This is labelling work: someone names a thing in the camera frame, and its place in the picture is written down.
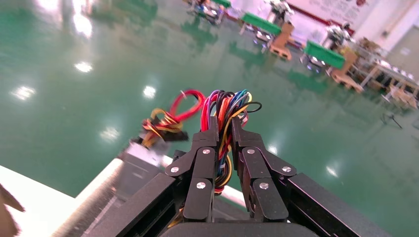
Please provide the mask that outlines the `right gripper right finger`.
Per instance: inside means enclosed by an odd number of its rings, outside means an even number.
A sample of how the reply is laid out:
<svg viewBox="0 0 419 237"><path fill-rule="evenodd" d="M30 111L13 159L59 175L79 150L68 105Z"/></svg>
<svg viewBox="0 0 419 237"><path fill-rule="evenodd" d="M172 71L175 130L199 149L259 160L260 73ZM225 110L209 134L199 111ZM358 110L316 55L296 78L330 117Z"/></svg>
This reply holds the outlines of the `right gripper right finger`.
<svg viewBox="0 0 419 237"><path fill-rule="evenodd" d="M232 119L234 169L240 179L247 211L257 221L285 221L289 212L286 182L297 174L290 163L269 152L260 134L242 128L238 117Z"/></svg>

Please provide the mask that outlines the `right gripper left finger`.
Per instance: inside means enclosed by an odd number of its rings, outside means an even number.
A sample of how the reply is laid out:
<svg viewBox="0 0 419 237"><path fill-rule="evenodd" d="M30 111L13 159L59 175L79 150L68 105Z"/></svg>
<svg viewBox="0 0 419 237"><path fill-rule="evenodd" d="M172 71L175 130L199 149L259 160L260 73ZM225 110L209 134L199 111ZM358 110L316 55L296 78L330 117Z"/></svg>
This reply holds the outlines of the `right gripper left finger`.
<svg viewBox="0 0 419 237"><path fill-rule="evenodd" d="M177 181L174 191L184 203L186 221L212 219L218 147L218 123L215 117L211 117L209 129L193 135L190 151L165 168L165 174Z"/></svg>

